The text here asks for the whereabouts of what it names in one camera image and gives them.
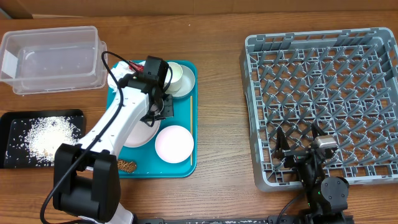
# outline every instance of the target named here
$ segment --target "plastic container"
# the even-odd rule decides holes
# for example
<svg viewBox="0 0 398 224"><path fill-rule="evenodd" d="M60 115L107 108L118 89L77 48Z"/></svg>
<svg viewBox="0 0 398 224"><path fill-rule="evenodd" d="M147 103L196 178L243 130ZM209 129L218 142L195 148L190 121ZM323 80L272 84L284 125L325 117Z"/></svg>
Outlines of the plastic container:
<svg viewBox="0 0 398 224"><path fill-rule="evenodd" d="M326 176L350 184L398 182L397 43L387 28L250 35L241 55L254 181L263 191L301 189L274 158L282 127L292 150L310 125L334 137Z"/></svg>
<svg viewBox="0 0 398 224"><path fill-rule="evenodd" d="M0 47L0 81L19 95L101 88L104 50L93 26L7 32Z"/></svg>

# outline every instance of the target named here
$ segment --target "wood grain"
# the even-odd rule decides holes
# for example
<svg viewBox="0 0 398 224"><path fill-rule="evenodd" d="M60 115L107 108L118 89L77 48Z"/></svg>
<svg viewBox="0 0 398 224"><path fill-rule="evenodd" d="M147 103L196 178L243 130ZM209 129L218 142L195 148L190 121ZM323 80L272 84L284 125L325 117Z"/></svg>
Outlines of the wood grain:
<svg viewBox="0 0 398 224"><path fill-rule="evenodd" d="M102 17L14 20L10 30L96 26L108 49L129 59L155 55L189 60L198 69L198 165L186 179L122 180L122 204L141 218L267 217L297 192L259 191L254 185L248 112L239 54L251 34L388 27L398 34L398 12L306 12L222 16ZM17 96L0 84L0 113L79 108L91 129L104 113L106 89ZM40 223L53 169L0 170L0 223ZM347 213L356 223L396 223L397 185L352 186ZM305 208L294 205L288 213ZM52 222L71 220L49 206Z"/></svg>

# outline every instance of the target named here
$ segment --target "white saucer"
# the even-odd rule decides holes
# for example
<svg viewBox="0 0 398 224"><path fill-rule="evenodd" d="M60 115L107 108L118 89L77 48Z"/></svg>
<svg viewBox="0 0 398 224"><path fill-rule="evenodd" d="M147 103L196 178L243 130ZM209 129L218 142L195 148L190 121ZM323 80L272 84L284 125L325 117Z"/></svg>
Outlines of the white saucer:
<svg viewBox="0 0 398 224"><path fill-rule="evenodd" d="M192 70L190 70L187 66L181 65L182 67L182 81L181 88L178 91L166 91L167 94L171 94L174 98L183 98L188 95L193 87L195 86L195 75Z"/></svg>
<svg viewBox="0 0 398 224"><path fill-rule="evenodd" d="M124 146L140 147L147 144L157 133L160 127L160 121L155 121L153 127L149 127L142 121L138 121L132 129L129 137L127 137Z"/></svg>

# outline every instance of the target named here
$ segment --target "gray dish rack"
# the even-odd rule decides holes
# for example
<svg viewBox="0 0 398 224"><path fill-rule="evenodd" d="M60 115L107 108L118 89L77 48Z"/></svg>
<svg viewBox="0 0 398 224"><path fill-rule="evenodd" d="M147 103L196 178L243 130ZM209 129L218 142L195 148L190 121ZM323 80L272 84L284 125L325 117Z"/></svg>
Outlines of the gray dish rack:
<svg viewBox="0 0 398 224"><path fill-rule="evenodd" d="M302 188L274 158L281 126L291 148L316 122L336 139L327 176L350 184L398 182L397 44L387 28L250 35L240 58L256 186Z"/></svg>

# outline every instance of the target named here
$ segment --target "clear plastic bin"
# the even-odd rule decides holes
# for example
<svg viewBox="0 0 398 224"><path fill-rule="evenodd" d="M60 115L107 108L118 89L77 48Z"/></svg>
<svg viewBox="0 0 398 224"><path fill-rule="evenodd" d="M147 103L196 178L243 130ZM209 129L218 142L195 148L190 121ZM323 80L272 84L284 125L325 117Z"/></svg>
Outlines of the clear plastic bin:
<svg viewBox="0 0 398 224"><path fill-rule="evenodd" d="M101 88L104 50L93 26L7 32L0 47L0 81L19 95Z"/></svg>

